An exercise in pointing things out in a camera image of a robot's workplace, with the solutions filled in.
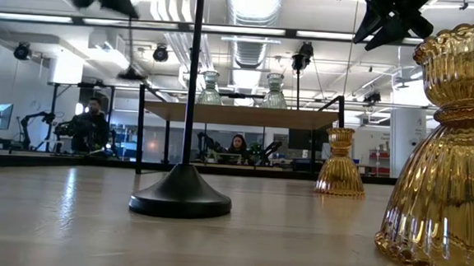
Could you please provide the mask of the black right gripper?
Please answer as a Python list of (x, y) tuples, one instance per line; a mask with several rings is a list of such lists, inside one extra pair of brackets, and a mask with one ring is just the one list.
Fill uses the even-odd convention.
[[(425, 38), (432, 34), (433, 25), (425, 19), (421, 8), (429, 0), (365, 0), (365, 16), (353, 37), (353, 43), (363, 41), (381, 28), (365, 46), (366, 50), (376, 49), (394, 41), (403, 40), (412, 30), (415, 35)], [(389, 21), (393, 17), (399, 21)]]

